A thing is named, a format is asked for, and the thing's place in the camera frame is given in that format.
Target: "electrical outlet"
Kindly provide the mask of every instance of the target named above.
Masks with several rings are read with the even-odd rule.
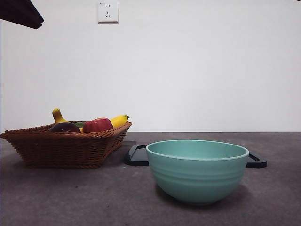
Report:
[[[98,4],[98,22],[118,23],[118,1],[104,0]]]

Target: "basket rim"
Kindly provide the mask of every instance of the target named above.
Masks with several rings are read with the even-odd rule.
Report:
[[[83,121],[69,121],[71,123],[76,122],[83,122]],[[114,136],[116,134],[119,134],[121,131],[128,130],[128,128],[132,125],[131,122],[126,122],[125,124],[112,128],[110,130],[105,130],[101,132],[90,132],[90,133],[78,133],[78,132],[49,132],[48,129],[51,128],[55,123],[44,125],[44,126],[38,126],[38,127],[31,127],[31,128],[25,128],[25,129],[16,129],[16,130],[6,130],[4,133],[1,133],[0,137],[3,139],[6,139],[7,136],[13,136],[13,135],[29,135],[29,136],[47,136],[47,138],[63,138],[63,137],[110,137]]]

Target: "bowl base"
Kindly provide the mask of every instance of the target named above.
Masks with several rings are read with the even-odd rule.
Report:
[[[186,201],[179,200],[179,199],[177,199],[177,200],[180,202],[183,202],[187,205],[193,205],[193,206],[208,206],[208,205],[212,205],[217,202],[217,201],[214,201],[214,202],[186,202]]]

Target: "black cutting board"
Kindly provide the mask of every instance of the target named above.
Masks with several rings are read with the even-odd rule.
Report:
[[[131,166],[149,166],[146,145],[134,145],[125,156],[124,163]],[[267,167],[268,161],[260,156],[250,152],[247,168],[263,168]]]

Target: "red bell pepper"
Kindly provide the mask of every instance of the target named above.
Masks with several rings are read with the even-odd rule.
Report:
[[[101,132],[112,128],[113,125],[110,119],[102,117],[102,118],[85,122],[83,126],[83,132],[84,133]]]

